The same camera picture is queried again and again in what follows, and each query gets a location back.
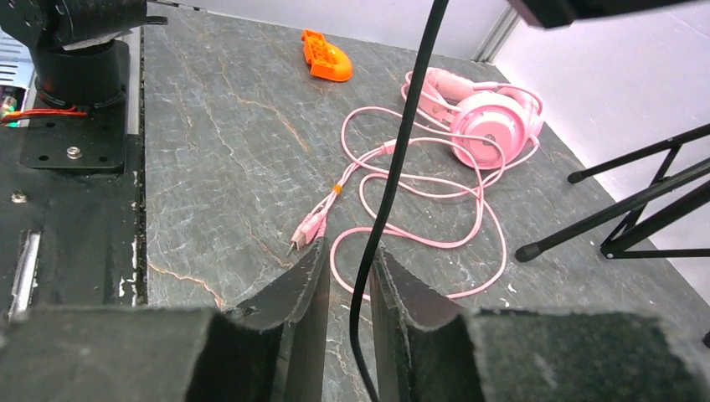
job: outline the orange plastic object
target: orange plastic object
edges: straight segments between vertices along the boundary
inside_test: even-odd
[[[306,63],[311,66],[311,75],[335,82],[352,78],[352,63],[347,54],[326,42],[322,33],[304,29],[301,40]]]

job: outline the marble tabletop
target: marble tabletop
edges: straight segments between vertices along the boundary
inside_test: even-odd
[[[351,80],[335,84],[309,75],[299,29],[168,6],[151,5],[151,13],[170,23],[144,31],[148,302],[232,307],[298,259],[286,255],[292,231],[349,162],[340,146],[343,118],[362,106],[401,110],[399,87],[415,52],[328,36],[355,69]],[[473,80],[503,80],[494,67],[467,60],[434,57],[431,65]],[[366,152],[396,136],[398,124],[388,116],[358,116],[350,146]],[[608,225],[533,262],[512,259],[516,247],[612,202],[594,180],[566,184],[579,162],[548,128],[541,141],[531,161],[486,193],[506,236],[506,273],[489,291],[459,303],[644,308],[699,339],[710,327],[710,307],[665,260],[601,258],[594,245]],[[475,182],[445,147],[412,147],[404,170]],[[362,176],[355,175],[332,209],[331,239],[373,221],[358,200]],[[382,189],[382,183],[367,186],[372,205]],[[474,218],[471,199],[442,203],[400,193],[390,221],[433,239],[458,240]],[[486,281],[500,264],[502,245],[489,217],[483,226],[457,250],[393,238],[384,243],[438,291],[461,291]],[[338,266],[351,283],[365,241],[355,235],[338,249]],[[333,282],[324,400],[367,400],[347,340],[349,297]],[[374,373],[367,305],[363,320],[363,351]]]

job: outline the screw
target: screw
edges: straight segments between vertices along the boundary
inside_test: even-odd
[[[79,159],[80,157],[82,157],[81,150],[78,147],[68,147],[67,157],[69,159]]]
[[[24,195],[22,191],[13,192],[13,196],[10,199],[16,204],[24,204],[27,202],[27,196]]]

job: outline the metal vent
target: metal vent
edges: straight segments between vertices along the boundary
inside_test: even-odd
[[[0,31],[0,86],[28,90],[34,66],[29,49],[10,35]]]

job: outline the rubber foot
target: rubber foot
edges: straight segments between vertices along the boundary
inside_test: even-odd
[[[532,243],[530,245],[524,245],[523,247],[515,251],[515,259],[520,262],[528,262],[535,260],[543,252],[537,243]]]
[[[582,174],[582,172],[572,172],[569,176],[567,176],[567,181],[572,184],[579,183],[584,179],[586,179],[586,177]]]

